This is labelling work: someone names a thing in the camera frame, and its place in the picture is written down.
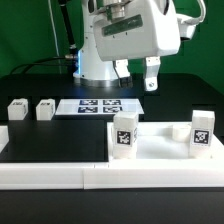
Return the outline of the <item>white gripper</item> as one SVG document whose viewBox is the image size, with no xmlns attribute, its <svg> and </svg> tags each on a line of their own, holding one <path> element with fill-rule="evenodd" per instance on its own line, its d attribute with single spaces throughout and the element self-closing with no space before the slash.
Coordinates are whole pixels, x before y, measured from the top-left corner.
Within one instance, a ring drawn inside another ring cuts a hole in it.
<svg viewBox="0 0 224 224">
<path fill-rule="evenodd" d="M 161 64 L 156 56 L 176 54 L 180 47 L 174 3 L 172 0 L 132 0 L 124 6 L 124 13 L 123 18 L 112 21 L 108 20 L 106 12 L 94 17 L 99 57 L 102 61 L 114 61 L 121 88 L 133 86 L 127 59 L 147 57 L 144 87 L 146 91 L 155 91 Z"/>
</svg>

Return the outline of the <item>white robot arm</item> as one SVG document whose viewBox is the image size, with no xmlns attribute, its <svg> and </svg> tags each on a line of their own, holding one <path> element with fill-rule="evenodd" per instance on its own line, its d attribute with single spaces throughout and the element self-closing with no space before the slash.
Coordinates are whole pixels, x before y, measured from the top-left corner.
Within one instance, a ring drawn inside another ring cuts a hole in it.
<svg viewBox="0 0 224 224">
<path fill-rule="evenodd" d="M 160 58 L 180 47 L 173 0 L 81 0 L 84 44 L 74 78 L 87 86 L 130 87 L 128 62 L 143 61 L 147 91 L 158 88 Z"/>
</svg>

